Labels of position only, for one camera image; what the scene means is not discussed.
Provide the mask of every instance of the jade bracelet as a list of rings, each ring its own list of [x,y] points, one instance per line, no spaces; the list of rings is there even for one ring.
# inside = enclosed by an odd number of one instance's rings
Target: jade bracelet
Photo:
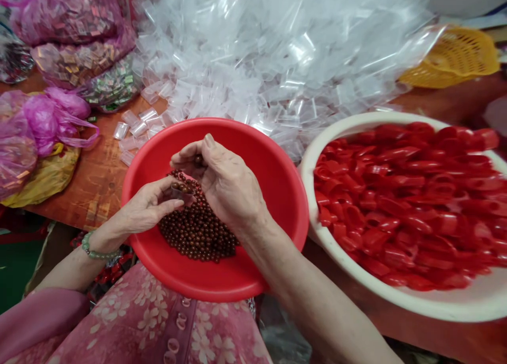
[[[99,253],[99,252],[96,252],[96,251],[93,251],[93,250],[90,250],[90,244],[89,244],[89,240],[90,240],[90,236],[92,235],[93,232],[88,232],[84,237],[83,237],[83,242],[81,244],[81,246],[83,247],[83,250],[86,252],[86,254],[90,257],[90,258],[93,258],[93,259],[104,259],[104,260],[110,260],[110,259],[113,259],[117,256],[119,256],[121,254],[121,250],[115,250],[114,252],[112,253]]]

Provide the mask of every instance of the red object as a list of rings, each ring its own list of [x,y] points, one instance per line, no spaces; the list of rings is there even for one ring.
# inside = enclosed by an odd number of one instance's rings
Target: red object
[[[25,215],[20,214],[19,209],[8,208],[0,204],[0,228],[11,231],[11,233],[0,235],[0,245],[44,240],[48,235],[50,222],[51,220],[46,219],[37,231],[24,232],[26,228]]]
[[[144,184],[164,177],[170,157],[188,143],[211,133],[240,155],[259,181],[274,220],[303,249],[308,232],[308,203],[297,168],[285,152],[256,129],[223,118],[198,118],[172,125],[150,139],[136,154],[123,184],[125,204]],[[130,243],[146,268],[168,288],[209,302],[235,302],[268,290],[242,247],[236,256],[215,263],[192,261],[164,240],[157,227],[132,235]]]
[[[493,131],[386,124],[352,140],[324,149],[314,183],[322,225],[354,261],[418,291],[465,288],[507,267],[507,180],[467,154],[496,147]]]

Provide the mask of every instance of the person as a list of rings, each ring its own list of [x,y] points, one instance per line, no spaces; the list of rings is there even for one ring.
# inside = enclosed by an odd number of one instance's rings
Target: person
[[[202,154],[205,168],[195,166]],[[238,237],[271,291],[326,362],[401,364],[370,320],[292,244],[271,217],[255,175],[210,134],[171,166],[201,182],[215,214]],[[89,312],[83,292],[130,234],[183,205],[164,199],[176,179],[144,185],[22,302],[0,316],[0,363],[271,363],[243,302],[190,300],[134,265]]]

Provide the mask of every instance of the yellow basket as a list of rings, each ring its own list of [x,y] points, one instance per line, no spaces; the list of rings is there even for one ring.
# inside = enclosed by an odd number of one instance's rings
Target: yellow basket
[[[405,71],[399,81],[414,87],[446,88],[499,69],[489,35],[480,30],[449,27],[422,63]]]

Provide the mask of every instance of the fingernail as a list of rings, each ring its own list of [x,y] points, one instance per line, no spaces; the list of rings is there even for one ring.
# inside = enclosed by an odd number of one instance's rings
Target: fingernail
[[[208,147],[215,147],[215,140],[210,133],[206,134],[206,137],[204,137],[204,142],[206,142]]]

